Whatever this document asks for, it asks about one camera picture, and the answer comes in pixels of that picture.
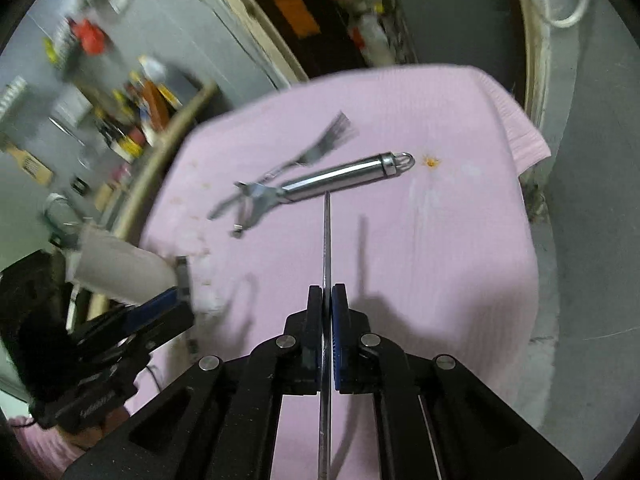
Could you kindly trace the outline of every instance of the white cable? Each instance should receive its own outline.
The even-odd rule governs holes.
[[[573,27],[576,23],[580,22],[580,20],[584,17],[587,9],[589,8],[590,0],[578,0],[577,5],[575,6],[574,12],[572,12],[567,18],[563,18],[562,20],[555,20],[548,14],[548,5],[543,2],[543,9],[540,8],[540,4],[537,0],[531,0],[533,6],[536,7],[539,15],[545,20],[549,25],[555,28],[570,28]]]

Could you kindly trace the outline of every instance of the bottle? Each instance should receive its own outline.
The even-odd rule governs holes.
[[[181,108],[198,93],[198,89],[177,68],[150,56],[140,56],[138,60],[145,76],[158,87],[174,109]]]

